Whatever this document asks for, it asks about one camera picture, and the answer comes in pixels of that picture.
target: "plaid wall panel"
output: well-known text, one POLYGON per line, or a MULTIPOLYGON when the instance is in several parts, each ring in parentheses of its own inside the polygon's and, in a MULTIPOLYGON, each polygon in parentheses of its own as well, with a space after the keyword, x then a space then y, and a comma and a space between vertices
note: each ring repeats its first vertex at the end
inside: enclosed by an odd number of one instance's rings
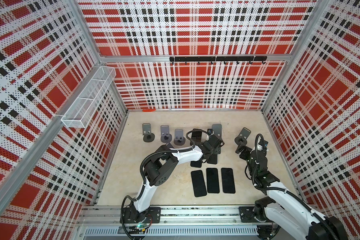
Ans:
MULTIPOLYGON (((65 0, 0 1, 0 186, 94 65, 65 0)), ((87 129, 62 128, 0 217, 0 239, 69 239, 121 116, 108 92, 87 129)))
POLYGON ((284 62, 109 63, 128 109, 260 109, 284 62))
POLYGON ((0 185, 94 65, 65 1, 0 1, 0 185))
POLYGON ((359 0, 331 0, 266 114, 308 202, 360 239, 359 0))
POLYGON ((70 239, 122 121, 108 90, 86 129, 63 127, 0 217, 0 239, 70 239))
POLYGON ((78 0, 105 56, 290 53, 316 0, 78 0))

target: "metal bracket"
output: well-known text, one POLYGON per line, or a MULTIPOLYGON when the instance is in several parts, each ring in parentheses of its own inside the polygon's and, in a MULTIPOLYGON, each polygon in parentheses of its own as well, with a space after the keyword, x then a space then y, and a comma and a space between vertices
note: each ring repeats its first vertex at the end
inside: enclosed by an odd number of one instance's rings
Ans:
MULTIPOLYGON (((213 124, 212 129, 208 129, 208 132, 221 137, 221 132, 222 132, 221 124, 219 123, 213 124)), ((220 147, 216 148, 214 153, 208 158, 206 162, 209 164, 217 164, 217 155, 220 153, 221 153, 221 148, 220 147)))
POLYGON ((184 131, 183 129, 175 129, 175 139, 173 143, 178 146, 182 146, 185 143, 184 131))
POLYGON ((160 140, 164 143, 172 141, 172 135, 169 133, 169 125, 160 126, 161 137, 160 140))
POLYGON ((155 139, 155 135, 151 131, 150 123, 143 123, 143 141, 144 142, 152 142, 155 139))
POLYGON ((243 129, 241 130, 241 132, 239 133, 239 135, 237 137, 235 137, 235 143, 237 145, 240 144, 240 140, 245 140, 245 143, 247 142, 247 138, 250 136, 251 134, 251 131, 246 128, 246 127, 243 127, 243 129))
POLYGON ((243 155, 240 155, 240 157, 248 157, 248 153, 250 154, 252 149, 247 147, 247 139, 250 136, 251 131, 246 128, 243 127, 243 129, 241 130, 241 132, 239 133, 239 135, 237 137, 235 137, 235 143, 238 145, 236 148, 235 153, 239 154, 240 152, 243 152, 243 155))
POLYGON ((245 223, 256 222, 256 223, 259 223, 254 218, 254 207, 239 207, 239 213, 240 213, 241 222, 245 222, 245 223))
MULTIPOLYGON (((124 223, 136 223, 133 221, 133 219, 129 218, 130 217, 130 208, 126 207, 123 209, 123 215, 124 215, 124 223)), ((160 214, 161 214, 161 208, 160 207, 150 207, 148 209, 147 214, 152 216, 152 223, 159 223, 160 222, 160 214)), ((150 223, 151 219, 149 217, 146 217, 141 223, 150 223)))

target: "beige floor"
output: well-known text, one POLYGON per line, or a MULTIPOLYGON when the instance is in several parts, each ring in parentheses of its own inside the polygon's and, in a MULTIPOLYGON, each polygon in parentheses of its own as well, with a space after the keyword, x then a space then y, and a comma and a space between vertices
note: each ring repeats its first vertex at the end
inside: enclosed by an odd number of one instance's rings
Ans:
POLYGON ((110 166, 98 205, 120 206, 125 195, 135 197, 142 183, 139 173, 141 161, 159 146, 160 125, 168 124, 170 133, 174 134, 175 128, 184 130, 184 134, 193 128, 207 130, 212 124, 221 123, 223 127, 222 138, 225 145, 218 155, 218 164, 203 164, 201 170, 206 181, 206 168, 216 167, 219 172, 220 193, 207 194, 204 197, 195 197, 193 194, 191 171, 200 170, 191 167, 189 163, 178 165, 170 178, 158 189, 152 198, 151 205, 220 205, 220 204, 254 204, 254 201, 264 197, 264 194, 256 190, 251 181, 245 177, 246 163, 235 153, 237 145, 235 137, 243 127, 252 131, 248 138, 248 146, 254 147, 256 134, 261 133, 268 144, 268 169, 291 191, 295 192, 292 180, 289 178, 286 167, 279 155, 272 136, 259 111, 208 111, 208 112, 131 112, 119 146, 110 166), (151 143, 144 142, 142 136, 142 124, 148 122, 152 126, 155 140, 151 143), (235 178, 235 194, 224 194, 221 186, 222 167, 233 169, 235 178))

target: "wire mesh basket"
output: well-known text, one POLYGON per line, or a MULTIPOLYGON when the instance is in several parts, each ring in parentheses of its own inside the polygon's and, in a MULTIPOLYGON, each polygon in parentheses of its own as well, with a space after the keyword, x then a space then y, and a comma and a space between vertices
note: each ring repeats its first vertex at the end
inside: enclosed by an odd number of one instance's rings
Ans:
POLYGON ((112 67, 101 66, 62 118, 67 127, 86 128, 116 76, 112 67))

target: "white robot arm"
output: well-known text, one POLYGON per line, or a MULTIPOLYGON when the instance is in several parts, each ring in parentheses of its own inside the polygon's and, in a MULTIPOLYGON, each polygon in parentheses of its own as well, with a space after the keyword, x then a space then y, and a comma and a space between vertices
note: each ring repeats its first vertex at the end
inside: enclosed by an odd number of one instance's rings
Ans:
POLYGON ((267 195, 255 202, 254 218, 259 222, 269 219, 277 223, 296 240, 348 239, 344 226, 337 218, 327 218, 304 203, 268 171, 267 143, 258 134, 254 151, 250 152, 245 147, 240 149, 240 158, 247 163, 254 187, 267 195))
POLYGON ((138 223, 146 218, 150 201, 157 187, 168 180, 172 171, 178 164, 208 159, 216 148, 224 145, 223 140, 214 134, 209 135, 204 142, 194 142, 193 140, 192 142, 192 147, 181 149, 174 149, 169 143, 167 145, 162 145, 157 151, 150 154, 142 161, 140 165, 140 174, 143 178, 143 183, 139 189, 139 193, 135 198, 131 198, 130 196, 125 197, 125 199, 129 198, 131 200, 129 210, 125 213, 129 220, 138 223))
MULTIPOLYGON (((186 163, 186 162, 199 161, 200 158, 203 156, 203 152, 198 146, 196 146, 191 151, 172 153, 172 155, 177 158, 177 160, 178 160, 177 165, 179 165, 179 164, 186 163)), ((162 180, 159 179, 157 181, 158 185, 150 184, 147 177, 145 177, 145 179, 146 179, 145 185, 144 185, 144 183, 141 185, 140 190, 137 193, 137 196, 140 195, 140 192, 144 186, 143 193, 142 193, 140 199, 134 202, 134 206, 138 212, 143 212, 149 208, 151 199, 152 199, 157 187, 162 184, 161 181, 166 181, 167 177, 163 177, 162 180)))

